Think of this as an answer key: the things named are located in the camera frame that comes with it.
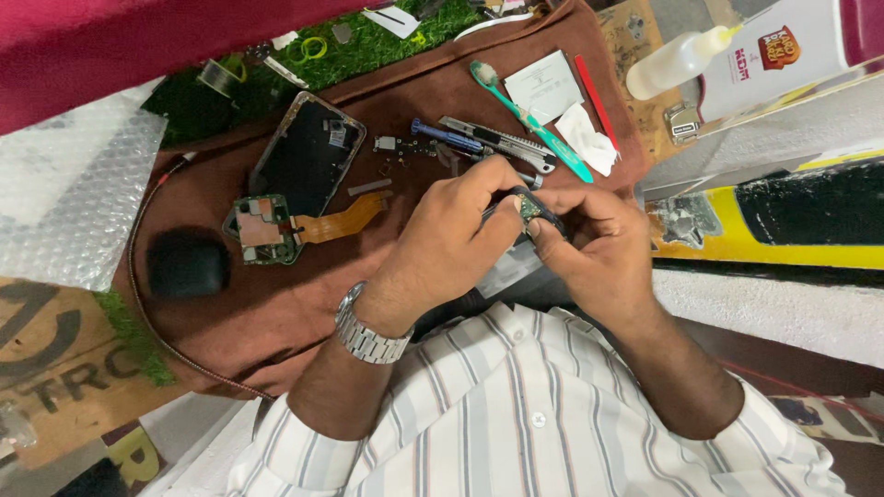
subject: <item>man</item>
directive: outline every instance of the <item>man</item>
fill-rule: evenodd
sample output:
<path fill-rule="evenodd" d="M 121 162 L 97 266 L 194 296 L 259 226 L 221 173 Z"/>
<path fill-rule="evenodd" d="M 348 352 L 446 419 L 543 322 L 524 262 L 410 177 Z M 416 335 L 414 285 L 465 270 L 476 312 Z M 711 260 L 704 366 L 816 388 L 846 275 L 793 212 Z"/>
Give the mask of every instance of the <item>man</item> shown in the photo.
<path fill-rule="evenodd" d="M 620 342 L 564 310 L 498 303 L 401 350 L 524 228 L 502 158 L 435 183 L 338 330 L 271 408 L 230 495 L 843 495 L 832 456 L 727 374 L 659 305 L 646 216 L 591 186 L 540 190 L 540 259 Z"/>

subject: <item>artificial grass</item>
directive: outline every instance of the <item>artificial grass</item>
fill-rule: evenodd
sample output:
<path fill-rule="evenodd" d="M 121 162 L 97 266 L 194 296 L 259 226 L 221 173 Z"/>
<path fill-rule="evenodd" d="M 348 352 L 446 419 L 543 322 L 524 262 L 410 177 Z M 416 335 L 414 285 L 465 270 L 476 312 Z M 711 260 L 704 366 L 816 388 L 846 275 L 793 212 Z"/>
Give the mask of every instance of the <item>artificial grass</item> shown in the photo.
<path fill-rule="evenodd" d="M 401 0 L 396 6 L 416 15 L 424 0 Z M 306 81 L 316 93 L 359 74 L 370 73 L 403 58 L 439 46 L 480 19 L 465 0 L 448 0 L 439 12 L 421 23 L 405 40 L 390 33 L 359 12 L 340 16 L 298 31 L 299 38 L 271 56 Z M 332 27 L 346 22 L 353 31 L 347 44 L 335 40 Z M 423 35 L 424 42 L 415 38 Z M 301 42 L 320 36 L 328 50 L 318 59 L 297 64 L 303 57 Z M 190 67 L 170 75 L 143 105 L 147 111 L 169 119 L 163 147 L 220 134 L 250 119 L 258 119 L 289 105 L 301 90 L 266 65 L 248 68 L 248 77 L 233 99 L 221 96 L 196 77 L 200 68 Z"/>
<path fill-rule="evenodd" d="M 141 373 L 156 386 L 172 385 L 176 381 L 175 374 L 160 358 L 159 349 L 148 330 L 132 318 L 132 311 L 126 307 L 123 297 L 114 290 L 110 292 L 93 292 L 92 296 L 110 325 L 117 332 L 117 337 L 126 344 L 126 350 L 141 368 Z"/>

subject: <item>striped shirt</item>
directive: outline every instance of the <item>striped shirt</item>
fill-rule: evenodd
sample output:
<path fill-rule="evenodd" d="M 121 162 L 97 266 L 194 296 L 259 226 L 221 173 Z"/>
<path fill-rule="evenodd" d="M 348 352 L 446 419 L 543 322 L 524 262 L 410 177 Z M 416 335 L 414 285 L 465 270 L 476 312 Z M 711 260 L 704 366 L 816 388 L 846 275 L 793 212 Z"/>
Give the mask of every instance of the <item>striped shirt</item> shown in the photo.
<path fill-rule="evenodd" d="M 228 495 L 844 495 L 831 454 L 741 383 L 736 421 L 687 440 L 597 329 L 499 303 L 407 351 L 366 440 L 329 439 L 278 400 Z"/>

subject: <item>shirt sleeve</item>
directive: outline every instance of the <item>shirt sleeve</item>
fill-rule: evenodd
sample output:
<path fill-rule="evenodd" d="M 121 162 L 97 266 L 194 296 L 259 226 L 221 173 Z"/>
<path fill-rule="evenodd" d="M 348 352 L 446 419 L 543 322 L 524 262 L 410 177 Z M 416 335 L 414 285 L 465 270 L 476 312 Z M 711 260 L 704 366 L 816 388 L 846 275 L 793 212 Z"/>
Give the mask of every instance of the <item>shirt sleeve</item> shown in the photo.
<path fill-rule="evenodd" d="M 746 401 L 733 424 L 713 440 L 677 437 L 705 461 L 721 492 L 728 496 L 846 496 L 843 480 L 830 470 L 832 454 L 758 390 L 739 380 Z"/>
<path fill-rule="evenodd" d="M 362 442 L 330 439 L 311 430 L 288 408 L 286 398 L 273 404 L 255 440 L 233 465 L 229 497 L 331 496 L 347 484 Z"/>

